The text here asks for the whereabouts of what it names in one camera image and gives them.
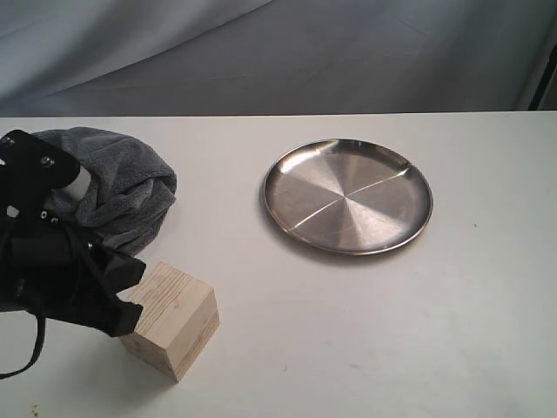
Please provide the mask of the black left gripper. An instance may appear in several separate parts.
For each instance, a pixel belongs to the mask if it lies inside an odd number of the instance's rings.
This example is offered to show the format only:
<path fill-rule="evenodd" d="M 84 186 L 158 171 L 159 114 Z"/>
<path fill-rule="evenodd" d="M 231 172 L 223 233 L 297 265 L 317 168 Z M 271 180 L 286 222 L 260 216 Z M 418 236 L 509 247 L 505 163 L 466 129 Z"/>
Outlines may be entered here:
<path fill-rule="evenodd" d="M 57 297 L 59 277 L 75 263 L 70 240 L 49 196 L 70 184 L 81 164 L 35 135 L 14 130 L 1 137 L 1 310 L 39 310 Z M 82 251 L 82 290 L 48 308 L 45 316 L 120 337 L 134 332 L 143 312 L 118 294 L 136 286 L 146 264 L 107 247 Z"/>

